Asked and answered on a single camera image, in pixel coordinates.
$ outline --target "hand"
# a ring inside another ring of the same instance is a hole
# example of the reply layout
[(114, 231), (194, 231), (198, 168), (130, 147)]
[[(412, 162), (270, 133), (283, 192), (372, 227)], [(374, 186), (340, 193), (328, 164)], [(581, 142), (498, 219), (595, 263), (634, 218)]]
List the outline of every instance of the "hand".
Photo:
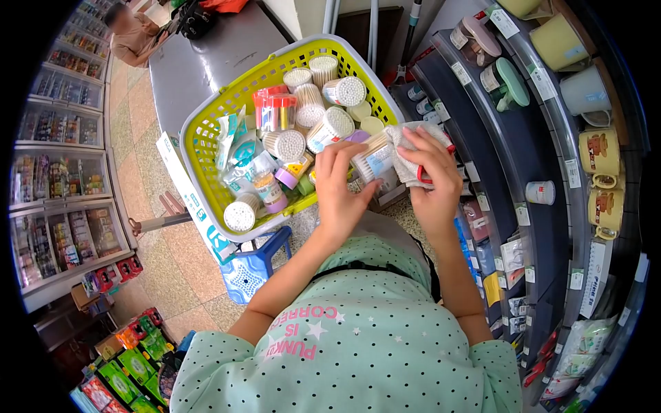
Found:
[(463, 181), (447, 149), (423, 127), (418, 126), (416, 131), (404, 128), (403, 132), (418, 150), (398, 146), (397, 152), (404, 159), (422, 165), (434, 183), (433, 190), (419, 186), (410, 188), (413, 212), (427, 239), (433, 242), (446, 236), (450, 229), (454, 231), (453, 221)]
[(369, 199), (381, 184), (377, 179), (370, 182), (359, 194), (346, 187), (349, 160), (368, 148), (363, 143), (340, 142), (326, 146), (317, 155), (317, 199), (319, 200), (319, 230), (333, 251), (340, 248), (363, 216)]

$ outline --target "purple lid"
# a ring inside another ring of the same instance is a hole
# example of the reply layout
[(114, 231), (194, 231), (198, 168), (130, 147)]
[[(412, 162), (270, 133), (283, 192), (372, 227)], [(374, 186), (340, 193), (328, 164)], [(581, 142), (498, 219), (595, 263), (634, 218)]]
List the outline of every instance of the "purple lid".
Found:
[(292, 175), (285, 167), (278, 169), (275, 177), (277, 180), (285, 184), (289, 189), (294, 189), (296, 184), (298, 184), (298, 179), (296, 179), (296, 177)]
[(356, 129), (354, 130), (354, 133), (345, 139), (345, 141), (363, 143), (365, 140), (367, 140), (367, 138), (369, 138), (369, 133), (365, 132), (364, 130)]
[(268, 213), (280, 212), (287, 207), (287, 202), (288, 202), (287, 196), (285, 196), (285, 194), (282, 194), (282, 196), (278, 201), (266, 206), (266, 212)]

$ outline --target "polka dot shirt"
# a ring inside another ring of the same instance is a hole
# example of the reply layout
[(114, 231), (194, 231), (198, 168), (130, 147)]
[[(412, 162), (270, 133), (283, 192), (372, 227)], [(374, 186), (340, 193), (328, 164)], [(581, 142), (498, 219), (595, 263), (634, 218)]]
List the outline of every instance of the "polka dot shirt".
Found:
[(469, 347), (454, 316), (433, 302), (428, 274), (409, 258), (375, 237), (350, 239), (319, 271), (367, 259), (414, 279), (365, 270), (319, 278), (257, 346), (223, 332), (197, 333), (171, 411), (521, 411), (511, 345)]

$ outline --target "blue plastic stool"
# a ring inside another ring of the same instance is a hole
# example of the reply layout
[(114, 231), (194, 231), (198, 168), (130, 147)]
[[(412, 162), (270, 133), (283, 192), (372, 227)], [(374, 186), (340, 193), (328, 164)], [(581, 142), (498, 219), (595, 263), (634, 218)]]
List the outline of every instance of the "blue plastic stool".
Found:
[(271, 258), (285, 246), (287, 259), (292, 257), (289, 237), (292, 229), (283, 226), (275, 233), (265, 233), (261, 237), (271, 236), (258, 250), (237, 252), (237, 257), (220, 266), (223, 281), (227, 287), (227, 295), (236, 304), (247, 304), (255, 291), (273, 275)]

